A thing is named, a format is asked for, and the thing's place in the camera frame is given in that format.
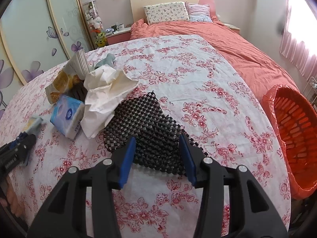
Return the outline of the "person's left hand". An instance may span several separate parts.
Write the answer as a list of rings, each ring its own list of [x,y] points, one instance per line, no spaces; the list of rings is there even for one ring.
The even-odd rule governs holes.
[[[11,179],[9,176],[6,178],[6,183],[7,183],[7,195],[6,199],[1,198],[1,205],[3,207],[8,207],[10,206],[11,213],[14,214],[16,217],[20,217],[23,213],[23,209],[20,206],[18,202],[17,195],[13,189]]]

